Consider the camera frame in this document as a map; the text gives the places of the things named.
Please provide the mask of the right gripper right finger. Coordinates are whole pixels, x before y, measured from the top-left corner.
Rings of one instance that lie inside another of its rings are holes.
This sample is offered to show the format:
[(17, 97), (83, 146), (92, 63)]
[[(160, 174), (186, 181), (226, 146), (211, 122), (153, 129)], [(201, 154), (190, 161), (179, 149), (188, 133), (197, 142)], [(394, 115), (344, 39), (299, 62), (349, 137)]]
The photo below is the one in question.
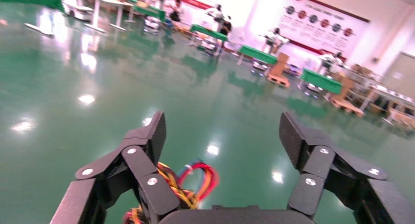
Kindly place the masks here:
[(324, 191), (353, 211), (359, 224), (412, 224), (414, 206), (382, 168), (335, 145), (328, 134), (300, 124), (289, 112), (280, 116), (279, 139), (300, 179), (289, 210), (314, 218)]

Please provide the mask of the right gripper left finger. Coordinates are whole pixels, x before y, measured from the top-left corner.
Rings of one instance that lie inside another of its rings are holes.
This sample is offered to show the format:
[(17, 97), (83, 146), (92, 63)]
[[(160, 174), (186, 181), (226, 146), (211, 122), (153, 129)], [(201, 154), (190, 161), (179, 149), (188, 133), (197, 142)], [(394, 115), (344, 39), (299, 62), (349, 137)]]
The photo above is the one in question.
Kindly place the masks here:
[(129, 130), (112, 152), (80, 168), (69, 184), (52, 224), (102, 224), (107, 209), (133, 190), (147, 221), (159, 224), (180, 202), (157, 170), (166, 139), (163, 112), (147, 126)]

